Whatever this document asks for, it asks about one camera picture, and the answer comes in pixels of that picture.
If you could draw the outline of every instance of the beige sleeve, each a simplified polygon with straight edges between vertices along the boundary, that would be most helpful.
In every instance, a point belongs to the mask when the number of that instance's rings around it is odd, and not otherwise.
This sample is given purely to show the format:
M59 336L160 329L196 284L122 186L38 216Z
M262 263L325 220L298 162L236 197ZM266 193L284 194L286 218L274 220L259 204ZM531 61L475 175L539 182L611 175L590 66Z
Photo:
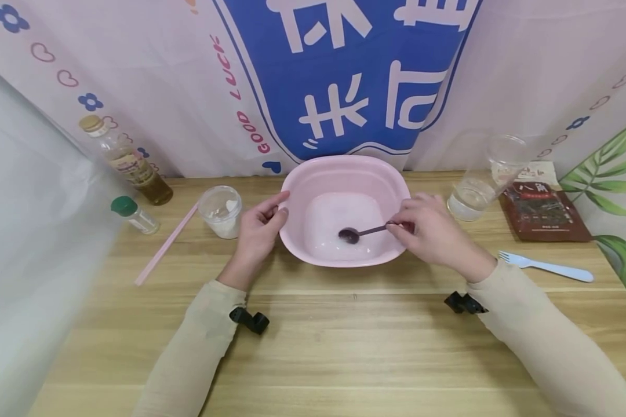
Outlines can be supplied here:
M626 417L626 381L603 351L512 265L498 261L468 293L480 320L503 341L562 416Z
M197 417L237 324L234 308L246 293L208 282L185 313L181 327L155 363L133 417Z

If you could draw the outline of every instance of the blue banner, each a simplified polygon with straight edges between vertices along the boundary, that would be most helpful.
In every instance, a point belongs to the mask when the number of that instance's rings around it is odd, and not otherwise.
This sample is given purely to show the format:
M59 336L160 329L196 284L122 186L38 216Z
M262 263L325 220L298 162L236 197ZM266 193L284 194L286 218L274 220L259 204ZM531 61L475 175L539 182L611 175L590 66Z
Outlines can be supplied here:
M480 0L214 0L296 162L408 153Z

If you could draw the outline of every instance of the pink chopstick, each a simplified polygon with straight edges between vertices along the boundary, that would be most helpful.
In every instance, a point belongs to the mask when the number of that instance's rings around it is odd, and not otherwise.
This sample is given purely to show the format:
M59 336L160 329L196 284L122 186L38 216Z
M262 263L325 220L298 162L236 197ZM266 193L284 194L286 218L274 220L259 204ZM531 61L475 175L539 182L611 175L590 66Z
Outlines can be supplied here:
M186 214L184 219L181 220L181 223L179 223L179 225L176 227L176 229L174 229L172 234L169 235L169 237L167 238L167 241L164 242L164 244L162 245L158 253L156 253L153 259L151 259L148 265L146 265L146 268L144 268L143 271L139 273L137 280L134 281L134 284L136 286L142 285L147 280L149 274L155 268L155 265L157 265L160 262L160 259L162 259L162 257L165 255L165 253L169 249L169 246L171 246L172 243L174 243L179 233L181 233L181 230L185 228L185 225L190 221L192 216L195 215L195 211L197 211L197 203L195 203L195 205L192 206L188 214Z

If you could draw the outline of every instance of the plastic cup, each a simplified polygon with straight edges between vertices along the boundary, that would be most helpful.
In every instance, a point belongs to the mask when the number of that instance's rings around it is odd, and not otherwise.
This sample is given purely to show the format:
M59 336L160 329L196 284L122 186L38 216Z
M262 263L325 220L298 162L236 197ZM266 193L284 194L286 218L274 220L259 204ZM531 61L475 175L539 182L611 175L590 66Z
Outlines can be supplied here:
M490 137L483 152L468 162L466 173L448 198L448 210L458 220L477 220L530 161L530 149L519 137Z
M242 203L234 188L218 185L207 189L199 198L197 210L218 237L234 239L239 236Z

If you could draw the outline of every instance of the wooden table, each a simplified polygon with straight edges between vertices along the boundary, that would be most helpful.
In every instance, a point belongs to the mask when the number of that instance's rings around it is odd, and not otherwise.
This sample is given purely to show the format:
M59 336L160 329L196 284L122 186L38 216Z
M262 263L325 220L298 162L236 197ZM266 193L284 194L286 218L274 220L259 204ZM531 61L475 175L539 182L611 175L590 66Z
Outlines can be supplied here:
M459 173L405 174L411 193L449 195ZM122 231L41 390L32 416L129 416L185 309L213 280L235 241L195 216L141 288L134 278L203 190L231 185L244 206L281 188L279 177L170 180L174 198L148 207L155 236ZM493 253L590 269L583 284L536 269L529 276L607 353L626 378L626 290L595 243L525 243L497 203L463 227ZM456 273L409 253L358 269L304 264L279 243L248 302L271 320L261 337L239 328L204 416L549 416L519 361L477 319L442 300Z

